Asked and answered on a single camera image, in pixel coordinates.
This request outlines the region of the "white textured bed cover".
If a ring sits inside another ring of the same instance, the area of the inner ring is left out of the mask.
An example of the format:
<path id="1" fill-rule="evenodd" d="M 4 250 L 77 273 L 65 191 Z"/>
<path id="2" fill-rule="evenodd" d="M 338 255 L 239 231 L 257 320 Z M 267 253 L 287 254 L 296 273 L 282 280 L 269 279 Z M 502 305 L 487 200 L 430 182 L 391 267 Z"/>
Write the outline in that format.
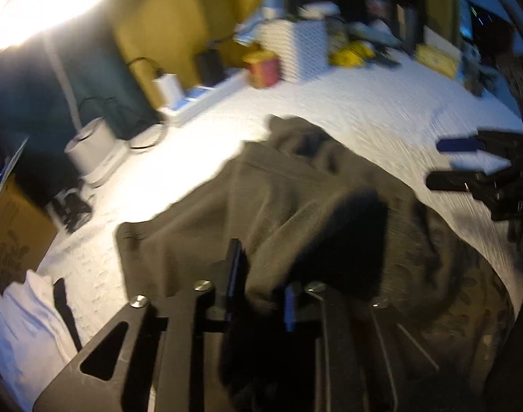
<path id="1" fill-rule="evenodd" d="M 412 187 L 451 228 L 492 264 L 512 304 L 523 299 L 523 272 L 514 265 L 507 227 L 466 194 L 433 193 L 425 174 L 450 165 L 493 171 L 497 158 L 483 152 L 441 155 L 445 136 L 478 129 L 521 130 L 512 98 L 475 97 L 463 86 L 405 55 L 396 69 L 334 68 L 304 84 L 242 88 L 182 127 L 167 131 L 149 152 L 130 155 L 111 179 L 85 192 L 93 218 L 77 232 L 57 235 L 39 271 L 63 279 L 79 338 L 90 340 L 126 300 L 114 243 L 125 221 L 151 219 L 218 173 L 247 140 L 267 133 L 266 119 L 299 116 Z"/>

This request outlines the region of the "white perforated plastic basket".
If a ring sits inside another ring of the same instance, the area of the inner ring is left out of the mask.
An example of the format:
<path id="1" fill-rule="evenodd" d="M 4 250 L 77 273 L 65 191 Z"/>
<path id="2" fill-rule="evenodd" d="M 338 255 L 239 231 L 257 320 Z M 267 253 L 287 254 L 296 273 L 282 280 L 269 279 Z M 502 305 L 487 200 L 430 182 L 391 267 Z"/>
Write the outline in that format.
<path id="1" fill-rule="evenodd" d="M 282 78 L 287 82 L 313 80 L 328 70 L 325 21 L 267 21 L 260 28 L 260 44 L 276 53 Z"/>

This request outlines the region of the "dark olive t-shirt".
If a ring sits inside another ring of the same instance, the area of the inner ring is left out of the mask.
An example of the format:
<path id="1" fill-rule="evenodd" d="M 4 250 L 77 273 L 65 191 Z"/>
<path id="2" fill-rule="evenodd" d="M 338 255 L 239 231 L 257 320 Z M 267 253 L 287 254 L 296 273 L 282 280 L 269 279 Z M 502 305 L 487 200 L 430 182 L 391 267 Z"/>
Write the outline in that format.
<path id="1" fill-rule="evenodd" d="M 293 282 L 335 283 L 349 299 L 381 295 L 421 332 L 443 364 L 417 375 L 407 350 L 399 383 L 408 411 L 478 411 L 480 393 L 513 325 L 509 293 L 491 264 L 414 191 L 298 117 L 272 117 L 220 173 L 153 219 L 115 232 L 129 295 L 169 297 L 217 268 L 240 241 L 249 325 L 215 337 L 208 406 L 303 411 L 310 388 L 284 364 L 298 355 L 266 330 Z"/>

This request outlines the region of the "black power adapter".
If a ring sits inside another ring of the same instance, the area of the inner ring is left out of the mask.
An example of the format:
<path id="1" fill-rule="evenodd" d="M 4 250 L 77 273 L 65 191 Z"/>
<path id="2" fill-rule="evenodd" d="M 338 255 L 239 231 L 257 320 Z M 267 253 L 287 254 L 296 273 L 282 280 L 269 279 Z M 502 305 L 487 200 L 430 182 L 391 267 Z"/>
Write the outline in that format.
<path id="1" fill-rule="evenodd" d="M 194 62 L 205 87 L 214 87 L 226 78 L 221 56 L 214 48 L 205 49 L 194 56 Z"/>

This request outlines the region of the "red yellow tin can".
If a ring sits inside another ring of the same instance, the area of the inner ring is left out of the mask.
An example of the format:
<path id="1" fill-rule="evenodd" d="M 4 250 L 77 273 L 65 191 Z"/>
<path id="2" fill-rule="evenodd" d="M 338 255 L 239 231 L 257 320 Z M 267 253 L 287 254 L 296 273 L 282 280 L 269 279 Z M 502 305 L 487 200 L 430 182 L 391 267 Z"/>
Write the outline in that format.
<path id="1" fill-rule="evenodd" d="M 248 70 L 250 85 L 254 88 L 270 88 L 280 80 L 279 58 L 273 51 L 259 50 L 243 56 Z"/>

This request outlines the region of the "white folded garment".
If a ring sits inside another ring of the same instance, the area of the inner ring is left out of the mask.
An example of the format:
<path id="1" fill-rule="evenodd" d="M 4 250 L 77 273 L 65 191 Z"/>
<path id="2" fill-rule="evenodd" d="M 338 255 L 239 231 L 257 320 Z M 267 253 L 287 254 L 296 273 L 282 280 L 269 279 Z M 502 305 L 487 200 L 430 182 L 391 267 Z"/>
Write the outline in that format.
<path id="1" fill-rule="evenodd" d="M 81 349 L 62 278 L 28 270 L 0 293 L 0 374 L 22 410 L 33 409 Z"/>

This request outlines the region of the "yellow tissue box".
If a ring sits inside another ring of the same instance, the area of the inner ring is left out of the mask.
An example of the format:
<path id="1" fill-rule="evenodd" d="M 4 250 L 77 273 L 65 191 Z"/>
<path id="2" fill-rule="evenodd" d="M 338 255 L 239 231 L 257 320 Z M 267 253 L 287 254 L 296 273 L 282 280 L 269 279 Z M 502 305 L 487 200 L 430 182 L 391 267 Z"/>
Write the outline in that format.
<path id="1" fill-rule="evenodd" d="M 425 67 L 455 80 L 460 60 L 436 47 L 418 44 L 414 54 L 415 60 Z"/>

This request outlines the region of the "yellow snack package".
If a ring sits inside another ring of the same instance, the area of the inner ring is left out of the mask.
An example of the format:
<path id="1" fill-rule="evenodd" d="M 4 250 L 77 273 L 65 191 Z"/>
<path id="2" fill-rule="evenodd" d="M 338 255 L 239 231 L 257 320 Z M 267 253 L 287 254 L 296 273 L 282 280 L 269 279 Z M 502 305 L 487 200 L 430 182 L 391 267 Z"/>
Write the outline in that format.
<path id="1" fill-rule="evenodd" d="M 365 42 L 353 41 L 330 55 L 330 65 L 343 68 L 365 66 L 375 58 L 375 52 Z"/>

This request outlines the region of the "white power strip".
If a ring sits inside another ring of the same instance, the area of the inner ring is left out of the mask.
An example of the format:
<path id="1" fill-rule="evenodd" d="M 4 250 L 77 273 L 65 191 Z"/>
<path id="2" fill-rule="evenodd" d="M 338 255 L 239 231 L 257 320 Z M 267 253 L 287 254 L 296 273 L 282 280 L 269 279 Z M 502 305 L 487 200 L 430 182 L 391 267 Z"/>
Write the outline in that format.
<path id="1" fill-rule="evenodd" d="M 196 85 L 186 93 L 182 101 L 178 102 L 176 108 L 163 105 L 157 111 L 171 127 L 181 127 L 213 105 L 245 88 L 247 84 L 247 70 L 231 68 L 226 72 L 226 78 L 214 87 Z"/>

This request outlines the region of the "plastic water bottle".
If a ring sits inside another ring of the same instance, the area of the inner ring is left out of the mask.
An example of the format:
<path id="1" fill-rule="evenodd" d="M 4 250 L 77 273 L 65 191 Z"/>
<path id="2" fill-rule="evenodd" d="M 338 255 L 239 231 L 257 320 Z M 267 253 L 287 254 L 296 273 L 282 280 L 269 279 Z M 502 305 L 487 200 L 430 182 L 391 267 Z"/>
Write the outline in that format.
<path id="1" fill-rule="evenodd" d="M 390 24 L 391 1 L 390 0 L 365 0 L 366 11 L 369 21 L 383 21 Z"/>

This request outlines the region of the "white usb charger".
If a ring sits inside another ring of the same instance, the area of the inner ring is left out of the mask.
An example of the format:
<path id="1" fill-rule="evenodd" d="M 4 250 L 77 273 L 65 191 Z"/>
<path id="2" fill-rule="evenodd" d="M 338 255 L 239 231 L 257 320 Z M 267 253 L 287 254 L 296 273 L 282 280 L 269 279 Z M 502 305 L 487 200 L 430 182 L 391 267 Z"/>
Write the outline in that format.
<path id="1" fill-rule="evenodd" d="M 170 109 L 174 109 L 185 98 L 179 77 L 174 73 L 163 73 L 153 79 L 153 84 L 160 93 L 164 105 Z"/>

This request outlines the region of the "white desk lamp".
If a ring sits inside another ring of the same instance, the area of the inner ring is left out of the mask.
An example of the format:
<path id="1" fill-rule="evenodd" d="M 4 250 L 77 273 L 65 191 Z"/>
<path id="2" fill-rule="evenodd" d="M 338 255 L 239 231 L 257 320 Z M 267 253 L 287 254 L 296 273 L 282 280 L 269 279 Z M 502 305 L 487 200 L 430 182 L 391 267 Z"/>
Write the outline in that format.
<path id="1" fill-rule="evenodd" d="M 97 188 L 126 159 L 128 146 L 117 139 L 108 122 L 97 117 L 82 122 L 79 105 L 52 33 L 75 21 L 102 0 L 0 0 L 0 51 L 20 47 L 35 36 L 42 38 L 48 63 L 62 90 L 75 129 L 64 152 L 82 180 Z"/>

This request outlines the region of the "brown cardboard box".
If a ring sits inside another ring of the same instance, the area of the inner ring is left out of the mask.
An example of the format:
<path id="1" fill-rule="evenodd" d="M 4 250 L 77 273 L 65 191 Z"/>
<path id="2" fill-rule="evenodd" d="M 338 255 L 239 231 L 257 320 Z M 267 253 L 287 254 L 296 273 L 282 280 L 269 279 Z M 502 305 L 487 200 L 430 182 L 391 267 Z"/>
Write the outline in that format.
<path id="1" fill-rule="evenodd" d="M 9 177 L 0 193 L 0 293 L 38 269 L 56 234 L 53 220 Z"/>

